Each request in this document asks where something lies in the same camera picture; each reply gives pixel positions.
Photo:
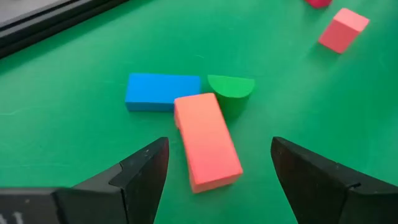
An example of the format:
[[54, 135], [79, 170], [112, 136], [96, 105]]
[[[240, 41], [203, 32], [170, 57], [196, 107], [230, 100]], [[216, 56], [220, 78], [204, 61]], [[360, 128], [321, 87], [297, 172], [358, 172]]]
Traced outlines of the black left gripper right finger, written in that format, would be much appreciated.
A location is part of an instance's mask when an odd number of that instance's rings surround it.
[[271, 158], [298, 224], [398, 224], [398, 186], [282, 137]]

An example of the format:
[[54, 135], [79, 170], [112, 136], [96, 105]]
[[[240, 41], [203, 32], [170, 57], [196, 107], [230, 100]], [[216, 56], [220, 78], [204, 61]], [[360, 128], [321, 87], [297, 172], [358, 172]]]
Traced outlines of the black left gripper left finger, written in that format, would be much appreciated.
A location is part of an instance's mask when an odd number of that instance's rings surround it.
[[168, 163], [161, 137], [74, 187], [0, 188], [0, 224], [153, 224]]

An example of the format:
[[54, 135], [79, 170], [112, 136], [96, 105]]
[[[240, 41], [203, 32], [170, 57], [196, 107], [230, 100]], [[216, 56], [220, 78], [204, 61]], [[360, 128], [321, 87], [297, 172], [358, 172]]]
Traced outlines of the long red rectangular block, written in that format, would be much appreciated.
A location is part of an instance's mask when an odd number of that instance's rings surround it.
[[243, 168], [213, 93], [184, 96], [174, 101], [193, 193], [234, 183]]

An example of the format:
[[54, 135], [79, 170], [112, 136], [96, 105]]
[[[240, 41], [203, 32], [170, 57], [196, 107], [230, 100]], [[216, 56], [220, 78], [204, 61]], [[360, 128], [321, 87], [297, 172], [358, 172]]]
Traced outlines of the blue rectangular block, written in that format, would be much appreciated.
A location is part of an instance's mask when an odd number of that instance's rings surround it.
[[132, 73], [125, 105], [129, 111], [173, 111], [176, 98], [200, 93], [198, 76]]

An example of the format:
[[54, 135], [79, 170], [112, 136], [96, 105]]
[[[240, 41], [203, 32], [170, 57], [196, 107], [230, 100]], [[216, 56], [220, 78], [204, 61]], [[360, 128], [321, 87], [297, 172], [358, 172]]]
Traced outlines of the pink-red block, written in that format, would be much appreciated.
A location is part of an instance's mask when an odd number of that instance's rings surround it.
[[350, 9], [342, 8], [333, 17], [318, 42], [332, 51], [342, 54], [369, 22], [367, 17]]

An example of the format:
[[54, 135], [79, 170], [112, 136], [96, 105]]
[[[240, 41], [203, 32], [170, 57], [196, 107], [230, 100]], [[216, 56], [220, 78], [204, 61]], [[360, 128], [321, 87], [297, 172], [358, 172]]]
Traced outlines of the green table mat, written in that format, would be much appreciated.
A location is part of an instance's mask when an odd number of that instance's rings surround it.
[[[318, 39], [342, 8], [370, 22], [338, 54]], [[173, 114], [126, 109], [131, 73], [254, 79], [225, 118], [240, 179], [194, 194]], [[274, 136], [398, 186], [398, 0], [130, 0], [0, 59], [0, 187], [71, 187], [167, 137], [156, 224], [295, 224]]]

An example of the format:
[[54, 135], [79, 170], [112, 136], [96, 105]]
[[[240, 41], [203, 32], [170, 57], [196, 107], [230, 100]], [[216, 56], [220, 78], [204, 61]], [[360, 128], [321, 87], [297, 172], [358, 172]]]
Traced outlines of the green half-cylinder block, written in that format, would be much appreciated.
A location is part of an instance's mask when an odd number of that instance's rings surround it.
[[252, 78], [208, 75], [207, 80], [226, 119], [235, 119], [241, 114], [256, 86]]

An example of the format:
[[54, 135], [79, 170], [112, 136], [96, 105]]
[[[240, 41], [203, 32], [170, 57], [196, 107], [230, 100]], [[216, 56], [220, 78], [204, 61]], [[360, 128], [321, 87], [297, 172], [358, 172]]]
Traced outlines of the black table frame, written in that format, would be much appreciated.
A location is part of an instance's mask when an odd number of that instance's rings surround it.
[[0, 0], [0, 59], [128, 0]]

